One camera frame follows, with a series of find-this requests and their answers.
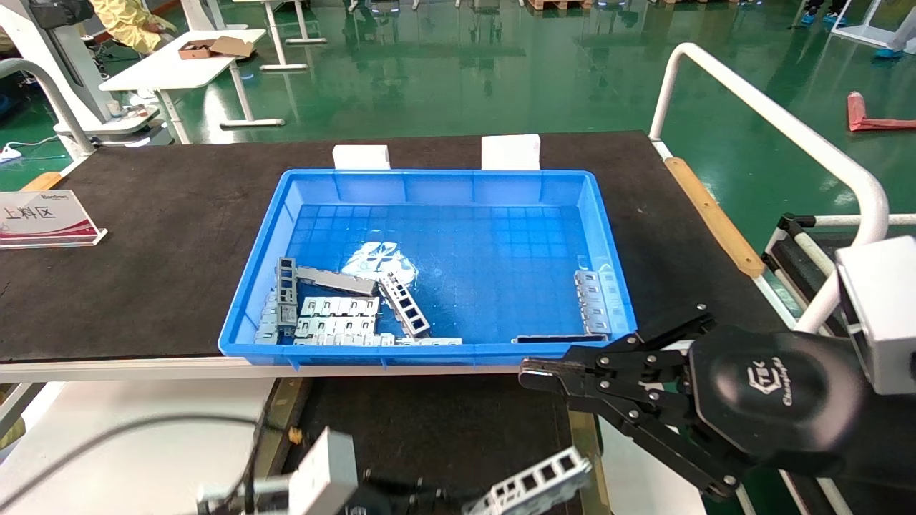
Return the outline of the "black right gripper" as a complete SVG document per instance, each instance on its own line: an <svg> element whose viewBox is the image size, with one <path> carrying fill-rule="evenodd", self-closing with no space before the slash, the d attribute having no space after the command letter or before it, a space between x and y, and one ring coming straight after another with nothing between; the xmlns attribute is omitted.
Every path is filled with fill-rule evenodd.
<svg viewBox="0 0 916 515"><path fill-rule="evenodd" d="M677 308L615 341L576 343L560 358L527 356L520 385L558 393L570 410L604 418L717 501L735 495L739 473L678 436L641 402L620 395L619 388L637 391L632 383L676 381L690 364L701 427L747 461L820 477L867 472L871 389L850 343L810 333L714 326L703 304ZM687 350L674 345L694 340L688 364Z"/></svg>

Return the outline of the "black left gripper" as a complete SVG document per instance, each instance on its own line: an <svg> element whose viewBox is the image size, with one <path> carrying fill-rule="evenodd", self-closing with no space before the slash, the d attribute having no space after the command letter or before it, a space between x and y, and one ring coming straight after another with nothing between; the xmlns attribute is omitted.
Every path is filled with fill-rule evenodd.
<svg viewBox="0 0 916 515"><path fill-rule="evenodd" d="M465 503L485 496L485 489L452 489L429 483L423 477L411 481L392 479L364 472L364 483L370 488L357 488L341 507L344 515L400 514L398 499L402 501L443 501Z"/></svg>

